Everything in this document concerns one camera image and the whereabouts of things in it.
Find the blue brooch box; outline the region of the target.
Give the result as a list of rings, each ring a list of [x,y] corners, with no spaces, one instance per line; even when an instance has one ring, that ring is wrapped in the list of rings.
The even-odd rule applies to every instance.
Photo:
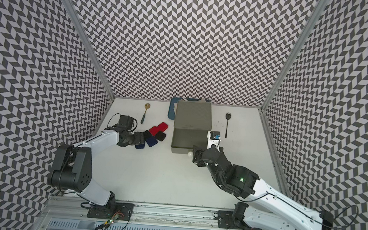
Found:
[[[150,148],[158,143],[158,140],[155,138],[155,136],[151,136],[145,139],[145,141]]]
[[[145,148],[145,145],[146,145],[146,142],[143,142],[141,144],[138,144],[135,146],[136,149],[144,149]]]

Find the grey top drawer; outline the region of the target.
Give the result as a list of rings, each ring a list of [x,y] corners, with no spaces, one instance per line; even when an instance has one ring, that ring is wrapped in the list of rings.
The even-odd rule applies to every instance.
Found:
[[[188,154],[193,147],[206,149],[208,143],[206,130],[189,130],[174,128],[171,152],[173,154]]]

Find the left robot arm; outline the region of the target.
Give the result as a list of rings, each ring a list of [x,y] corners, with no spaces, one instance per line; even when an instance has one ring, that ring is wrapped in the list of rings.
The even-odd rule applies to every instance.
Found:
[[[95,137],[75,145],[57,148],[48,182],[59,190],[73,190],[78,196],[98,206],[106,206],[112,192],[93,179],[93,159],[110,147],[136,146],[145,143],[144,133],[108,127]]]

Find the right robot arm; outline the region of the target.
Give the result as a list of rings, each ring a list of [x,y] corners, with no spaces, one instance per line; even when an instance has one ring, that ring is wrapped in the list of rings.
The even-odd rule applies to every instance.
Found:
[[[275,190],[255,172],[233,165],[222,148],[212,145],[206,150],[195,146],[188,153],[198,167],[206,167],[213,182],[234,196],[236,204],[231,219],[240,229],[260,230],[332,230],[333,214],[298,204]]]

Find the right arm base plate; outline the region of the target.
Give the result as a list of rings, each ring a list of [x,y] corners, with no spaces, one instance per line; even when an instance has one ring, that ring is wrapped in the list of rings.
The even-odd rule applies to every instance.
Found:
[[[240,217],[234,217],[233,211],[230,210],[218,210],[214,213],[214,218],[221,229],[261,230],[259,228],[251,228]]]

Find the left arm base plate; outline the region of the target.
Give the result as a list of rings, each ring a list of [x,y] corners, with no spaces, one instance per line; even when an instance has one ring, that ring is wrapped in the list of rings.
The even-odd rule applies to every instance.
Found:
[[[119,221],[128,221],[133,213],[135,205],[133,203],[116,203],[114,207],[112,206],[98,206],[98,205],[90,205],[90,209],[87,213],[87,218],[94,219],[111,219],[113,215],[117,212],[122,214],[118,218]]]

